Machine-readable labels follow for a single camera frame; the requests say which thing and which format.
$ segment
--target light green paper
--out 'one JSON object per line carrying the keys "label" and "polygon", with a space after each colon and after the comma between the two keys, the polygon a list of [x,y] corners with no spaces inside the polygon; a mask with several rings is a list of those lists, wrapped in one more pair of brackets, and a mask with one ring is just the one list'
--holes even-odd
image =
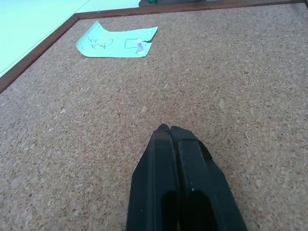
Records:
{"label": "light green paper", "polygon": [[[89,30],[77,41],[77,49],[87,57],[144,57],[148,54],[151,42],[158,27],[110,32],[96,21]],[[142,40],[145,53],[137,54],[136,39]]]}

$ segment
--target black object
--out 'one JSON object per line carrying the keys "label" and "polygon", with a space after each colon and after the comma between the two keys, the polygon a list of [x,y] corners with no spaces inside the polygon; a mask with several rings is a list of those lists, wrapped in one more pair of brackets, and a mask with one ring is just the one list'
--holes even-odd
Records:
{"label": "black object", "polygon": [[162,124],[131,182],[127,231],[246,231],[222,171],[195,135]]}
{"label": "black object", "polygon": [[153,5],[193,3],[193,2],[206,2],[206,1],[209,1],[209,0],[141,0],[139,2],[139,7],[153,6]]}

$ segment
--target brown frame border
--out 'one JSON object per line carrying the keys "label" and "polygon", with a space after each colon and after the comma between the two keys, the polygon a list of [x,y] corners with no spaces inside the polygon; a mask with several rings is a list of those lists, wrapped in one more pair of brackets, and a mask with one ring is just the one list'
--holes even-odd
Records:
{"label": "brown frame border", "polygon": [[8,86],[10,86],[49,47],[51,47],[65,32],[67,32],[76,22],[78,22],[78,20],[156,13],[175,13],[252,6],[269,6],[291,3],[305,3],[307,5],[307,0],[238,0],[230,2],[192,2],[172,5],[154,5],[148,7],[138,7],[120,10],[75,13],[54,32],[52,32],[47,38],[45,38],[38,46],[36,46],[29,54],[27,54],[16,65],[14,65],[8,72],[6,72],[2,77],[0,77],[0,93],[2,93]]}

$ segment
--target green object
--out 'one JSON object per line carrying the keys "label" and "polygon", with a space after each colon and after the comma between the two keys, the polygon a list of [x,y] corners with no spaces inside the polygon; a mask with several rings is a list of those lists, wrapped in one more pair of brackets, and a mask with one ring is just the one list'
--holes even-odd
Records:
{"label": "green object", "polygon": [[[144,57],[148,54],[151,42],[158,27],[122,32],[105,30],[96,21],[89,30],[77,41],[77,49],[87,57]],[[136,40],[141,39],[144,54],[137,54]]]}

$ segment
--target white pushpin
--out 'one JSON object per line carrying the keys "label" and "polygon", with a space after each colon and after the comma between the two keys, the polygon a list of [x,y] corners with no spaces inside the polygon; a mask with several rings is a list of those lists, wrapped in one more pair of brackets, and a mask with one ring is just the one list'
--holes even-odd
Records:
{"label": "white pushpin", "polygon": [[144,54],[145,53],[145,49],[143,49],[141,42],[142,42],[142,40],[140,38],[136,39],[136,43],[138,45],[137,54]]}

